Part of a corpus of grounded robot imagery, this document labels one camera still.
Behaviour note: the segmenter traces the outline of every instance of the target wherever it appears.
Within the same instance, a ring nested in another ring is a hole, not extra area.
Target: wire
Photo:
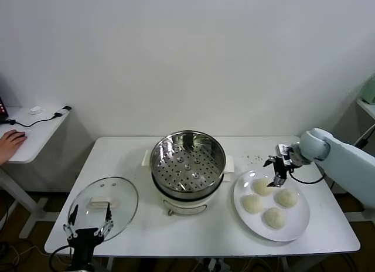
[[[53,257],[56,253],[58,253],[59,251],[61,250],[64,250],[66,248],[70,247],[68,244],[66,246],[62,246],[62,247],[59,247],[57,250],[55,250],[50,256],[49,256],[49,261],[48,261],[48,265],[49,265],[49,268],[53,271],[53,272],[58,272],[56,269],[53,268],[52,266],[52,260],[53,260]]]
[[[197,263],[197,265],[194,266],[192,272],[194,272],[194,271],[197,269],[197,267],[199,266],[199,264],[200,264],[200,263]]]
[[[375,128],[372,130],[372,132],[369,134],[369,136],[366,137],[366,140],[369,140],[369,138],[373,135],[374,131],[375,131]]]
[[[266,261],[264,261],[263,259],[257,259],[257,260],[262,262],[262,266],[267,267],[268,271],[272,272],[272,268],[268,265]]]
[[[375,124],[373,124],[368,130],[366,130],[366,131],[364,132],[364,134],[362,134],[362,135],[357,139],[357,141],[356,141],[353,145],[354,145],[354,146],[357,145],[358,142],[361,141],[361,139],[362,139],[367,133],[369,133],[369,131],[372,130],[373,128],[375,128]]]
[[[313,181],[313,182],[306,182],[306,181],[301,181],[299,179],[296,179],[296,177],[293,176],[292,172],[289,171],[289,175],[291,176],[291,178],[293,178],[294,180],[298,181],[299,183],[302,183],[302,184],[308,184],[308,185],[311,185],[311,184],[317,184],[319,183],[320,181],[322,181],[324,179],[324,177],[326,176],[325,174],[323,174],[323,176],[321,178],[319,178],[318,180],[316,181]]]
[[[246,261],[245,261],[245,264],[244,264],[244,266],[242,267],[242,269],[241,269],[240,272],[245,272],[246,269],[248,269],[248,267],[250,266],[250,264],[253,262],[253,260],[254,260],[254,259],[246,260]]]
[[[51,118],[47,118],[47,119],[45,119],[45,120],[36,121],[36,122],[34,122],[34,123],[32,123],[32,124],[29,124],[29,125],[21,124],[21,123],[19,123],[19,122],[17,122],[17,121],[15,121],[15,124],[19,124],[19,125],[21,125],[21,126],[23,126],[23,127],[32,127],[33,125],[35,125],[35,124],[37,124],[37,123],[41,123],[42,121],[50,121],[50,120],[53,120],[54,118],[56,118],[56,115],[52,116]]]

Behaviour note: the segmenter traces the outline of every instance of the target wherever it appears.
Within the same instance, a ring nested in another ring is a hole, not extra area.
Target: white wall
[[[0,0],[0,74],[93,139],[332,130],[375,71],[373,1]]]

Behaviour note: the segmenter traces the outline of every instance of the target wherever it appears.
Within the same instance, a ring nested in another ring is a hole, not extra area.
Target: cable
[[[194,266],[192,272],[194,272],[194,271],[197,269],[197,267],[199,266],[199,264],[200,264],[200,263],[197,263],[197,265]]]
[[[325,174],[323,174],[323,176],[321,178],[319,178],[318,180],[316,181],[313,181],[313,182],[306,182],[306,181],[301,181],[299,179],[296,179],[296,177],[293,176],[292,172],[289,171],[289,175],[291,176],[291,178],[293,178],[294,180],[298,181],[299,183],[302,183],[302,184],[308,184],[308,185],[311,185],[311,184],[316,184],[316,183],[319,183],[320,181],[322,181],[324,179],[324,177],[326,176]]]
[[[373,124],[368,130],[366,130],[364,132],[364,134],[362,134],[358,139],[357,141],[353,144],[353,146],[355,147],[358,147],[359,149],[362,149],[364,146],[367,145],[367,140],[370,138],[370,136],[374,133],[374,130],[370,133],[370,135],[366,138],[366,139],[363,139],[363,137],[369,133],[370,130],[372,130],[373,128],[375,128],[375,124]]]
[[[245,272],[246,269],[248,269],[248,267],[250,266],[250,264],[253,262],[253,260],[254,260],[254,259],[246,260],[246,261],[245,261],[245,264],[244,264],[244,266],[242,267],[242,269],[241,269],[240,272]]]
[[[50,117],[50,118],[47,118],[47,119],[45,119],[45,120],[35,121],[34,123],[29,124],[29,125],[21,124],[21,123],[19,123],[19,122],[17,122],[17,121],[15,121],[15,124],[19,124],[19,125],[21,125],[21,126],[23,126],[23,127],[32,127],[33,125],[35,125],[35,124],[37,124],[37,123],[41,123],[42,121],[50,121],[50,120],[53,120],[53,119],[56,118],[56,117],[57,117],[57,116],[54,115],[54,116],[52,116],[52,117]]]
[[[62,109],[60,109],[59,111],[57,111],[56,113],[54,113],[52,117],[47,118],[45,120],[35,121],[34,123],[29,124],[29,125],[21,124],[21,123],[17,122],[16,120],[3,120],[3,121],[0,121],[0,124],[11,124],[11,125],[19,124],[19,125],[21,125],[23,127],[32,127],[33,125],[35,125],[37,123],[41,123],[43,121],[50,121],[50,120],[53,120],[54,118],[62,117],[63,115],[65,115],[70,110],[71,110],[71,107],[65,106]]]
[[[52,266],[52,260],[53,260],[53,257],[56,253],[58,253],[59,251],[61,250],[64,250],[66,248],[70,247],[68,244],[66,246],[62,246],[62,247],[59,247],[57,250],[55,250],[50,256],[49,256],[49,260],[48,260],[48,265],[49,265],[49,268],[53,271],[53,272],[58,272],[56,269],[53,268]]]
[[[375,128],[370,132],[369,136],[366,137],[366,140],[369,140],[369,138],[374,134]]]

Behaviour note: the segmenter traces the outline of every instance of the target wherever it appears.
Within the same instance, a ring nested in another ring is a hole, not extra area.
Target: white desk
[[[375,104],[369,104],[363,101],[361,98],[357,99],[357,104],[370,115],[371,118],[375,119]]]
[[[96,256],[114,257],[244,257],[290,256],[356,251],[360,243],[325,181],[316,185],[298,184],[311,209],[311,220],[297,240],[278,243],[265,240],[248,229],[233,207],[232,186],[239,174],[261,167],[274,154],[279,143],[290,144],[297,137],[217,137],[227,155],[234,159],[236,173],[223,182],[214,202],[195,216],[168,216],[159,202],[150,170],[140,166],[144,153],[158,138],[100,138],[70,192],[45,244],[53,252],[67,244],[63,224],[76,195],[88,184],[107,176],[122,176],[133,181],[139,205],[128,228],[116,238],[95,249]],[[267,168],[272,174],[272,167]],[[321,176],[315,165],[295,171],[305,181]]]
[[[53,113],[43,112],[38,115],[31,115],[29,108],[7,108],[9,118],[18,122],[29,125],[38,120],[44,120],[53,116]],[[27,164],[33,161],[39,152],[48,142],[49,138],[65,120],[68,113],[62,117],[54,118],[51,121],[38,123],[33,127],[25,128],[21,125],[2,124],[0,125],[0,137],[9,130],[24,131],[28,139],[17,150],[16,154],[9,160],[9,164]],[[30,211],[31,215],[25,226],[20,232],[19,237],[25,239],[33,229],[37,221],[54,222],[58,213],[44,212],[43,207],[47,199],[41,198],[36,203],[9,175],[0,169],[0,186],[2,186],[9,194],[15,198],[15,202],[9,208],[11,214],[19,202],[23,207]],[[0,221],[0,226],[5,222],[5,217]]]

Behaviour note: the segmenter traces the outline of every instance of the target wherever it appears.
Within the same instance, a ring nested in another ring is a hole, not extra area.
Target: robotic arm
[[[318,128],[305,132],[300,142],[277,146],[277,156],[264,164],[273,164],[275,171],[274,181],[268,186],[281,187],[288,172],[311,162],[362,204],[375,208],[375,157]]]

